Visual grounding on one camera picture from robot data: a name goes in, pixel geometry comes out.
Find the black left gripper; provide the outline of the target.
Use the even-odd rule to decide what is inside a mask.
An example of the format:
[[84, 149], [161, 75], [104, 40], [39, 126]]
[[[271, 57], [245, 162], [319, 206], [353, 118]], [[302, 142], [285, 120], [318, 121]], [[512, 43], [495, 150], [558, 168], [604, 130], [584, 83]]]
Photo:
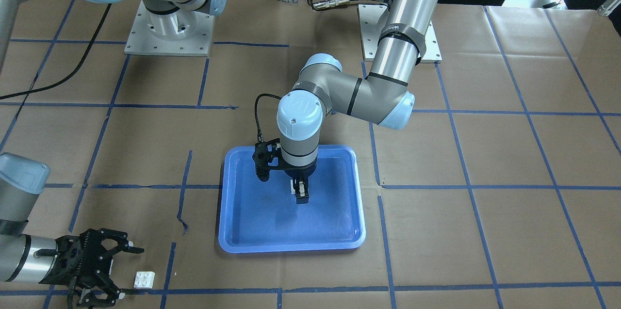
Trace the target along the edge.
[[296, 179], [296, 203], [297, 204], [306, 204], [309, 201], [309, 191], [308, 191], [308, 178], [312, 176], [312, 174], [316, 170], [317, 166], [317, 158], [313, 159], [311, 163], [308, 165], [304, 165], [301, 167], [294, 166], [293, 164], [288, 163], [284, 157], [282, 157], [284, 163], [288, 165], [288, 167], [284, 170], [284, 172], [290, 176], [292, 179]]

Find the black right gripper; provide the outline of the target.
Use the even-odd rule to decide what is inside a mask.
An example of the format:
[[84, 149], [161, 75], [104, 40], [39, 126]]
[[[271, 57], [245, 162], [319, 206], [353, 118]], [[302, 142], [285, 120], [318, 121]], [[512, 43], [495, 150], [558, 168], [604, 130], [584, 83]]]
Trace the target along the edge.
[[[103, 247], [104, 240], [113, 240], [116, 246]], [[40, 249], [38, 258], [51, 258], [52, 265], [40, 280], [42, 284], [68, 287], [68, 298], [80, 295], [80, 306], [115, 306], [126, 295], [138, 295], [135, 289], [122, 289], [109, 277], [112, 256], [120, 252], [142, 254], [127, 234], [114, 235], [107, 228], [88, 229], [79, 236], [66, 235], [55, 240], [56, 249]]]

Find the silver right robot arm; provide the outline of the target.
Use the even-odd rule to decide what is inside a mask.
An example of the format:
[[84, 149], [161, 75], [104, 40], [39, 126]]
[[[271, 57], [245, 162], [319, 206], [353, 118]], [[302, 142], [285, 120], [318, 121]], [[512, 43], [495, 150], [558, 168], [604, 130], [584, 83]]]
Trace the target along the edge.
[[[20, 4], [27, 0], [1, 0], [1, 57], [6, 56]], [[107, 5], [78, 65], [61, 85], [86, 61], [111, 5], [123, 0], [86, 0]], [[180, 9], [211, 16], [223, 13], [227, 0], [145, 0], [154, 14], [170, 15]], [[8, 152], [1, 154], [1, 280], [3, 282], [62, 285], [68, 288], [67, 307], [109, 308], [125, 295], [110, 278], [113, 256], [119, 252], [141, 254], [144, 250], [128, 240], [126, 232], [107, 228], [88, 229], [78, 236], [56, 239], [24, 232], [28, 218], [49, 178], [49, 166]]]

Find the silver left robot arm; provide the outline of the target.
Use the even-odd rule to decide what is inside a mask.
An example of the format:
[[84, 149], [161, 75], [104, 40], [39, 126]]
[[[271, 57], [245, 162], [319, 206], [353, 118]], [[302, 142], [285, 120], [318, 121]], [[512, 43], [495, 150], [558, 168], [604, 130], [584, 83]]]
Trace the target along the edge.
[[326, 53], [313, 55], [299, 72], [277, 110], [280, 137], [268, 143], [268, 154], [255, 153], [257, 176], [268, 180], [276, 169], [291, 179], [298, 204], [309, 200], [309, 179], [319, 156], [320, 130], [331, 112], [344, 113], [382, 127], [401, 130], [410, 119], [415, 97], [408, 91], [413, 69], [427, 52], [426, 34], [438, 0], [374, 0], [382, 13], [367, 24], [372, 48], [365, 48], [371, 67], [366, 77], [345, 73]]

